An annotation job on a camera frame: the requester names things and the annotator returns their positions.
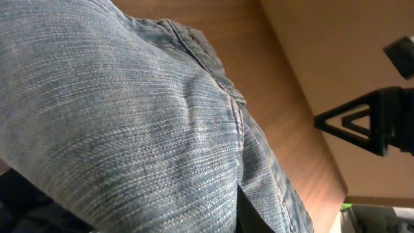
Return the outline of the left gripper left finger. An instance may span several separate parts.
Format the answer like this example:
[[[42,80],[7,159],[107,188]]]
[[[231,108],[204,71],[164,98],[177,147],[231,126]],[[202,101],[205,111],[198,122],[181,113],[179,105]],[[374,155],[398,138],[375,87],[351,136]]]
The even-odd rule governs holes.
[[[93,232],[13,169],[1,174],[1,232]]]

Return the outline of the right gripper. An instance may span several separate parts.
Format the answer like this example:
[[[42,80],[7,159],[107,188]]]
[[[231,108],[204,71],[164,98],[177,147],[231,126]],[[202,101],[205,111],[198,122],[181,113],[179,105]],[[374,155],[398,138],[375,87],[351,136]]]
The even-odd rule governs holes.
[[[413,78],[413,37],[403,36],[384,47],[383,51],[405,80]],[[367,109],[342,116],[341,128],[328,124],[329,119],[362,105]],[[403,152],[413,152],[413,88],[394,86],[370,92],[315,116],[314,127],[385,157],[388,145],[397,135],[395,123],[400,114],[402,135],[398,147]]]

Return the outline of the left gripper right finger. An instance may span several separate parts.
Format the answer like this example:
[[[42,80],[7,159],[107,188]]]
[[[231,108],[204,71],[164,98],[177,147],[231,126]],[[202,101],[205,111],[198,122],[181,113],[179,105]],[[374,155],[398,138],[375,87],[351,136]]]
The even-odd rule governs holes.
[[[274,233],[264,222],[240,186],[237,186],[236,233]]]

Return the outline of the light blue jeans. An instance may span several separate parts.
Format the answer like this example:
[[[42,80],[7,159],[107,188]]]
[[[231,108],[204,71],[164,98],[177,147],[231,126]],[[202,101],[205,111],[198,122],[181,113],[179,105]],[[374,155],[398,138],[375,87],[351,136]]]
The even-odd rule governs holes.
[[[1,2],[1,158],[104,232],[314,230],[204,34],[110,1]]]

